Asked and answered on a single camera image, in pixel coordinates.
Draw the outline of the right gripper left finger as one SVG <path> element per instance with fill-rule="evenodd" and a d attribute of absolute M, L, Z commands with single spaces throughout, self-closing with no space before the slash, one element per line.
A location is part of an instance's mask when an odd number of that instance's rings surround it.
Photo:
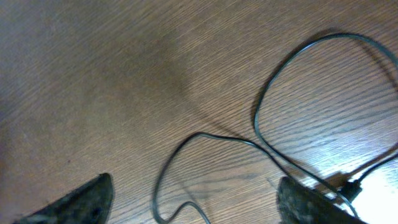
<path fill-rule="evenodd" d="M 105 224 L 113 203 L 113 180 L 103 173 L 14 224 Z"/>

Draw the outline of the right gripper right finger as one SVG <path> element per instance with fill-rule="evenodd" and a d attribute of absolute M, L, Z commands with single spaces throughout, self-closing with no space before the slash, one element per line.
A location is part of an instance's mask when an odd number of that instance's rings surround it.
<path fill-rule="evenodd" d="M 365 224 L 290 177 L 279 181 L 277 206 L 282 224 Z"/>

